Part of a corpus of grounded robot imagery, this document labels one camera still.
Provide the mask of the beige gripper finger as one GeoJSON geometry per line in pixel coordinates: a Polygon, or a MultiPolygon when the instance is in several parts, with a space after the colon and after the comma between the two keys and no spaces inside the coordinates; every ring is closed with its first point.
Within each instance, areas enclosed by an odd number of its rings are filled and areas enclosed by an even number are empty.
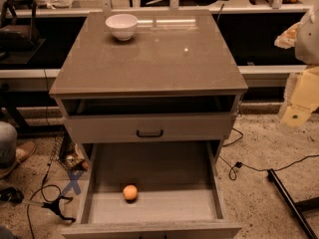
{"type": "Polygon", "coordinates": [[[291,73],[287,79],[277,128],[283,132],[297,130],[318,108],[319,66],[307,66],[301,73],[291,73]]]}
{"type": "Polygon", "coordinates": [[[280,36],[276,38],[274,45],[282,49],[294,48],[299,25],[300,23],[295,23],[286,29],[280,36]]]}

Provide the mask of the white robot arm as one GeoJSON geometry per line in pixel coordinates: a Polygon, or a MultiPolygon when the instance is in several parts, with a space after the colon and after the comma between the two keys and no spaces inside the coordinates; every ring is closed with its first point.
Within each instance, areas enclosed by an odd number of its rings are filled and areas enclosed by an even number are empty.
{"type": "Polygon", "coordinates": [[[313,5],[274,44],[283,49],[293,48],[296,59],[306,65],[301,73],[288,77],[278,114],[281,124],[300,127],[319,108],[319,5],[313,5]]]}

